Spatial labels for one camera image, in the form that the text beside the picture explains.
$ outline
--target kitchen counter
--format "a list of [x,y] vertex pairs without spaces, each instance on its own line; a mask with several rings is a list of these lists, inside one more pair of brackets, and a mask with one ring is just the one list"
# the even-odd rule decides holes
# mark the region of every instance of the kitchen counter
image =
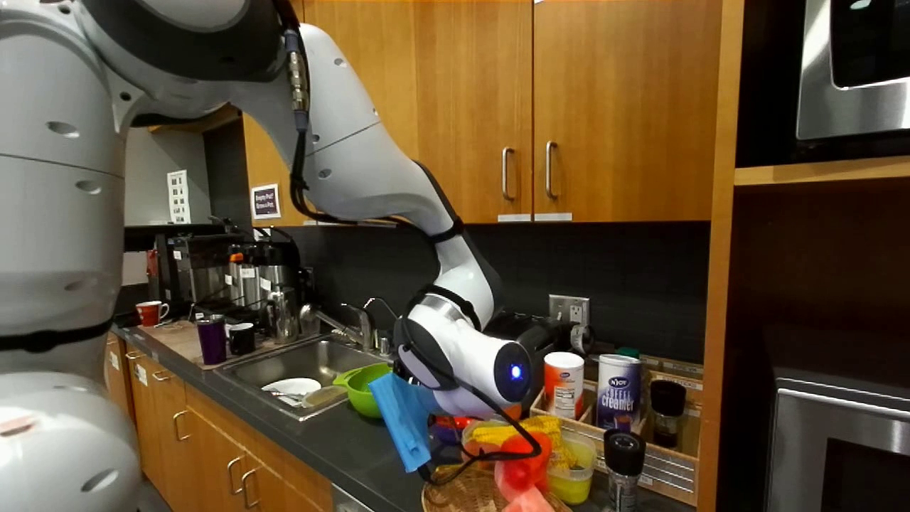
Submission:
[[[296,421],[261,398],[241,392],[224,375],[203,371],[196,361],[156,341],[137,328],[116,328],[120,340],[147,352],[153,361],[168,368],[186,384],[204,392],[210,402],[230,411],[237,419],[259,429],[264,438],[322,472],[326,480],[359,499],[370,510],[422,510],[419,475],[406,475],[393,438],[380,421],[355,416],[346,405],[329,406],[316,419]],[[602,506],[602,475],[598,475],[592,500],[575,506],[579,512],[599,512]],[[663,495],[641,493],[642,512],[690,512],[690,506],[668,500]]]

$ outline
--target microwave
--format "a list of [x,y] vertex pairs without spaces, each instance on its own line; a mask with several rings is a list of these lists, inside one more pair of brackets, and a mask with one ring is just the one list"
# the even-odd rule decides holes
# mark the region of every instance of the microwave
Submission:
[[910,503],[910,389],[778,371],[767,512],[867,512]]
[[749,0],[737,165],[910,155],[908,0]]

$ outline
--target blue towel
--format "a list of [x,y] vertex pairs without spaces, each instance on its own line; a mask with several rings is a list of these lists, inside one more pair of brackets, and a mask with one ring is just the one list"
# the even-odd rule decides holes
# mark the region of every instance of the blue towel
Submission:
[[380,419],[396,441],[397,459],[403,472],[416,472],[430,465],[430,416],[433,416],[433,397],[426,387],[413,387],[402,382],[396,374],[375,379],[370,384]]

